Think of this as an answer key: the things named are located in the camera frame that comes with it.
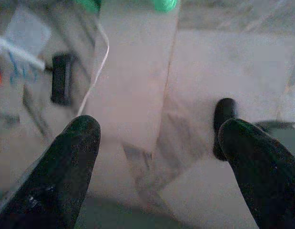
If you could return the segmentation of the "green round object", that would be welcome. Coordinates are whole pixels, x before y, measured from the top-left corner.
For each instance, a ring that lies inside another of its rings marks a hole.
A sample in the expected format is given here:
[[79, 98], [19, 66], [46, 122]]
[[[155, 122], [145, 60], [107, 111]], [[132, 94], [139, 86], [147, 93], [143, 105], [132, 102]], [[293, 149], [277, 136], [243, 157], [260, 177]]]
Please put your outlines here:
[[101, 8], [102, 0], [74, 0], [81, 5], [85, 10], [91, 13], [97, 13]]
[[170, 12], [175, 9], [178, 0], [152, 0], [154, 8], [161, 12]]

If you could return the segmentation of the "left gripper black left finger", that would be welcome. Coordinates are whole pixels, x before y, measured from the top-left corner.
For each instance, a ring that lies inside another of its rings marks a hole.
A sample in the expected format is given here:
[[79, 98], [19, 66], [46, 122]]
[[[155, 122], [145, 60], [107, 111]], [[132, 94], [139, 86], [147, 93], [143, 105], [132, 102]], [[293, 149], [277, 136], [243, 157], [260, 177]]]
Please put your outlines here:
[[74, 229], [99, 152], [95, 118], [74, 118], [0, 202], [0, 229]]

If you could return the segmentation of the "black rectangular box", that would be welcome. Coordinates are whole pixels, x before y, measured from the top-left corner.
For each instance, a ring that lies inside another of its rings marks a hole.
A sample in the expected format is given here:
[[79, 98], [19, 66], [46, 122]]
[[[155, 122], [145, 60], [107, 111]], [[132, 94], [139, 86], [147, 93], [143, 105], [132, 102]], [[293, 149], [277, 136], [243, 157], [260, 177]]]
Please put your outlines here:
[[60, 53], [52, 58], [51, 101], [62, 106], [71, 105], [71, 76], [74, 55]]

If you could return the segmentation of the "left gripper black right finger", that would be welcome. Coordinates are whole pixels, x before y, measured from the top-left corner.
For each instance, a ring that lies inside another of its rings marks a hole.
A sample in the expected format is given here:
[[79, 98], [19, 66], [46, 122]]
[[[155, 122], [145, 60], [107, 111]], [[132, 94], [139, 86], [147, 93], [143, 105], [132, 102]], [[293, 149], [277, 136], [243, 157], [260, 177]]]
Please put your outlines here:
[[295, 229], [295, 157], [242, 119], [226, 121], [218, 140], [259, 229]]

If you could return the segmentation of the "black left robot foot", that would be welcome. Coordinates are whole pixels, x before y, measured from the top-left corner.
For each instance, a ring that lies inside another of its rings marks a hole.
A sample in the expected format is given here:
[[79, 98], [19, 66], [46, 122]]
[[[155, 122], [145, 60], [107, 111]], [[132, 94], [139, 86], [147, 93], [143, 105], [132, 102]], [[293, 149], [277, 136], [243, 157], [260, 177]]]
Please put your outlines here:
[[214, 145], [213, 154], [220, 161], [227, 161], [219, 144], [218, 134], [222, 124], [232, 118], [237, 117], [236, 101], [232, 98], [223, 98], [216, 104], [214, 111]]

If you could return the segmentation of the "white rod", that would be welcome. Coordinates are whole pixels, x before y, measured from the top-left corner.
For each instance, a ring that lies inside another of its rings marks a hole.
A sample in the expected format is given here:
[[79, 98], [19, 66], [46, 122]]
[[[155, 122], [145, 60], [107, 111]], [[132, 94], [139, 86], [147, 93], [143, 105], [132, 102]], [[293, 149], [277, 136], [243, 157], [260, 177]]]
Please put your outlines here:
[[36, 56], [30, 54], [29, 52], [19, 48], [12, 43], [8, 42], [6, 39], [0, 37], [0, 47], [13, 53], [17, 57], [29, 62], [36, 68], [40, 69], [41, 71], [45, 70], [45, 62], [38, 59]]

